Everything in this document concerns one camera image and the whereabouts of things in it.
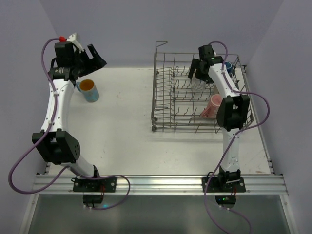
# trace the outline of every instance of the wire rack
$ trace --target wire rack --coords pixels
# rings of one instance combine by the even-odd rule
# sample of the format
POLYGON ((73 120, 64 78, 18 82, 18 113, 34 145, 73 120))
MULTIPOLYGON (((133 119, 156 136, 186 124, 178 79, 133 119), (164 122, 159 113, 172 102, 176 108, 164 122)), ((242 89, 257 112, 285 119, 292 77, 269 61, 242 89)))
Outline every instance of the wire rack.
MULTIPOLYGON (((215 132, 220 127, 216 118, 202 118, 200 113, 207 107, 211 95, 215 94, 215 84, 204 84, 201 89, 194 88, 188 78, 193 58, 197 53, 158 52, 157 48, 168 43, 157 41, 154 54, 152 131, 162 132, 215 132)), ((228 55, 227 61, 234 65, 233 82, 239 88, 236 74, 241 71, 238 55, 228 55)), ((251 108, 248 110, 244 127, 254 121, 251 108)))

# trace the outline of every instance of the dishwasher rack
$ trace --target dishwasher rack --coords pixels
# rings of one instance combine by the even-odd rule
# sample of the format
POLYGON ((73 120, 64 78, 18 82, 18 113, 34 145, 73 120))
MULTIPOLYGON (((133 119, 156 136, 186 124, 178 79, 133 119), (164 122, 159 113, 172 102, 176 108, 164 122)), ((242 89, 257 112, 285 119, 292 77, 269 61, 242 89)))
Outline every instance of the dishwasher rack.
MULTIPOLYGON (((199 116, 206 108, 211 95, 215 94, 215 84, 204 84, 198 89, 188 78, 192 59, 198 59, 199 54, 157 51, 158 47, 167 43, 167 41, 157 41, 155 46, 152 131, 218 133, 220 127, 216 118, 199 116)), ((240 81, 236 77, 237 70, 241 70, 239 57, 229 54, 227 61, 233 64, 232 79, 239 87, 240 81)), ((253 121, 254 117, 249 107, 244 127, 249 126, 253 121)))

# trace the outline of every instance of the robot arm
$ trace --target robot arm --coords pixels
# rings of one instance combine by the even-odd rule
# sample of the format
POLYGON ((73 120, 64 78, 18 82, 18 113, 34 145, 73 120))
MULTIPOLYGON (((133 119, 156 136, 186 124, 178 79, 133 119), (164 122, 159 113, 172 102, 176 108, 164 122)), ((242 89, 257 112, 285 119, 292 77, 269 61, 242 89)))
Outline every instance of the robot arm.
MULTIPOLYGON (((80 155, 79 142, 68 131, 68 109, 78 77, 90 74, 106 65, 92 44, 88 48, 93 55, 89 59, 79 42, 79 36, 72 34, 66 41, 55 44, 57 67, 52 67, 49 75, 57 92, 58 105, 52 127, 47 137, 37 146, 37 150, 46 162, 69 166, 74 173, 85 177, 96 177, 96 167, 80 155)), ((50 97, 45 121, 39 133, 33 133, 32 141, 37 142, 47 131, 53 110, 54 95, 50 84, 50 97)))
MULTIPOLYGON (((222 127, 223 151, 226 150, 234 134, 236 134, 246 122, 249 97, 233 92, 237 90, 227 70, 222 70, 223 58, 216 56, 211 45, 199 47, 199 58, 193 59, 189 78, 193 76, 206 81, 214 82, 223 100, 217 113, 217 123, 222 127)), ((241 180, 239 169, 239 134, 226 153, 218 174, 219 186, 238 182, 241 180)))

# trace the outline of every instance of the purple cable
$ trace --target purple cable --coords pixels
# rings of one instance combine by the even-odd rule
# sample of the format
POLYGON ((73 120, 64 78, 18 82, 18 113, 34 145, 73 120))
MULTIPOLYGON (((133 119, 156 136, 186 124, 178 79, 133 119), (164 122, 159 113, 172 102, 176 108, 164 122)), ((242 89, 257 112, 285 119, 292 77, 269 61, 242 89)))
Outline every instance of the purple cable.
POLYGON ((124 179, 127 181, 128 185, 129 185, 128 191, 127 191, 126 195, 124 196, 124 198, 123 198, 122 200, 120 200, 119 202, 117 202, 117 203, 115 203, 115 204, 113 204, 113 205, 111 205, 111 206, 103 207, 103 208, 97 208, 97 207, 90 207, 90 206, 88 206, 88 207, 91 208, 92 210, 103 211, 103 210, 111 209, 111 208, 113 208, 113 207, 115 207, 115 206, 117 206, 117 205, 120 205, 121 203, 123 203, 123 202, 127 199, 128 194, 129 194, 129 192, 130 192, 130 187, 131 187, 130 181, 128 180, 127 177, 125 177, 125 176, 123 176, 123 175, 110 175, 110 176, 107 176, 107 177, 93 178, 93 177, 86 177, 86 176, 84 176, 84 175, 80 175, 80 174, 78 174, 77 172, 75 172, 73 169, 72 169, 72 172, 74 172, 74 174, 77 175, 77 176, 80 176, 80 177, 82 177, 82 178, 84 178, 84 179, 90 179, 90 180, 101 180, 101 179, 109 179, 109 178, 113 178, 113 177, 121 177, 121 178, 124 178, 124 179))
MULTIPOLYGON (((44 70, 44 73, 46 74, 47 78, 48 78, 48 81, 50 82, 51 86, 52 86, 52 89, 53 89, 53 92, 56 91, 55 89, 55 86, 53 84, 53 81, 51 80, 49 74, 48 74, 48 71, 47 69, 45 68, 45 65, 44 65, 44 59, 43 59, 43 55, 44 55, 44 51, 45 51, 45 48, 47 47, 47 45, 54 41, 54 40, 59 40, 58 38, 52 38, 52 39, 49 39, 43 46, 42 48, 42 51, 41 51, 41 65, 42 65, 42 68, 44 70)), ((48 188, 51 184, 53 184, 58 178, 59 176, 65 171, 65 169, 67 169, 68 167, 64 167, 56 176, 55 178, 50 182, 48 183, 47 185, 45 185, 44 187, 40 188, 40 189, 37 189, 37 190, 32 190, 32 191, 24 191, 24 190, 20 190, 18 189, 14 184, 13 184, 13 181, 12 181, 12 176, 13 176, 13 172, 14 170, 17 168, 17 166, 20 164, 20 162, 23 161, 24 158, 26 158, 26 156, 32 152, 42 141, 43 139, 47 136, 47 134, 49 133, 51 127, 52 127, 52 122, 54 120, 54 117, 56 115, 56 111, 57 111, 57 106, 58 106, 58 98, 57 98, 57 95, 55 94, 54 95, 54 109, 53 109, 53 113, 52 113, 52 116, 51 116, 51 123, 49 124, 47 130, 45 131, 45 133, 42 135, 42 137, 35 143, 33 144, 15 163, 14 165, 12 166, 10 172, 9 172, 9 175, 8 175, 8 182, 9 182, 9 185, 10 187, 15 191, 15 192, 18 192, 20 194, 35 194, 35 193, 39 193, 43 190, 45 190, 46 188, 48 188)))
MULTIPOLYGON (((237 136, 239 133, 242 133, 242 132, 244 132, 244 131, 246 131, 246 130, 248 130, 248 129, 258 127, 258 126, 260 126, 261 124, 263 124, 265 121, 267 121, 267 119, 268 119, 268 117, 269 117, 269 115, 270 115, 270 105, 269 105, 269 102, 266 100, 266 98, 263 97, 262 95, 259 95, 259 94, 253 93, 253 92, 244 92, 244 91, 234 90, 234 89, 230 86, 230 84, 229 84, 229 82, 228 82, 228 80, 227 80, 227 78, 226 78, 225 72, 224 72, 224 65, 225 65, 226 59, 227 59, 227 57, 228 57, 228 48, 227 48, 227 46, 226 46, 223 42, 220 42, 220 41, 212 41, 212 42, 209 43, 209 45, 212 44, 212 43, 219 43, 219 44, 223 45, 224 48, 225 48, 225 56, 224 56, 224 60, 223 60, 223 63, 222 63, 221 70, 222 70, 223 77, 224 77, 224 79, 225 79, 225 81, 226 81, 226 83, 227 83, 229 89, 230 89, 232 92, 238 93, 238 94, 256 95, 256 96, 262 98, 262 99, 265 101, 265 103, 266 103, 266 105, 267 105, 267 108, 268 108, 267 115, 265 116, 265 118, 264 118, 260 123, 255 124, 255 125, 250 126, 250 127, 247 127, 247 128, 245 128, 245 129, 241 129, 241 130, 239 130, 239 131, 237 131, 237 132, 235 133, 235 135, 233 136, 232 140, 230 141, 228 147, 227 147, 226 150, 224 151, 224 153, 223 153, 223 155, 222 155, 222 157, 221 157, 221 159, 220 159, 218 165, 217 165, 216 168, 214 169, 213 173, 210 175, 210 177, 209 177, 209 179, 208 179, 208 181, 207 181, 207 185, 206 185, 206 187, 205 187, 205 191, 204 191, 204 203, 205 203, 205 209, 206 209, 207 214, 209 215, 209 217, 210 217, 210 219, 212 220, 212 222, 213 222, 219 229, 221 229, 222 231, 224 231, 224 232, 227 233, 227 234, 230 234, 230 232, 228 232, 227 230, 225 230, 224 228, 222 228, 222 227, 218 224, 218 222, 213 218, 213 216, 212 216, 210 210, 208 209, 208 204, 207 204, 207 189, 208 189, 208 185, 209 185, 210 181, 212 180, 212 178, 214 177, 216 171, 217 171, 218 168, 220 167, 220 165, 221 165, 221 163, 222 163, 222 161, 223 161, 225 155, 226 155, 227 152, 229 151, 229 149, 230 149, 231 145, 233 144, 233 142, 234 142, 236 136, 237 136)), ((251 233, 252 233, 252 226, 251 226, 250 221, 247 219, 247 217, 245 217, 243 214, 241 214, 241 213, 238 212, 238 211, 235 211, 235 210, 232 210, 232 209, 229 209, 229 211, 233 212, 234 214, 237 214, 237 215, 241 216, 244 220, 246 220, 246 222, 247 222, 248 225, 249 225, 249 234, 251 234, 251 233)))

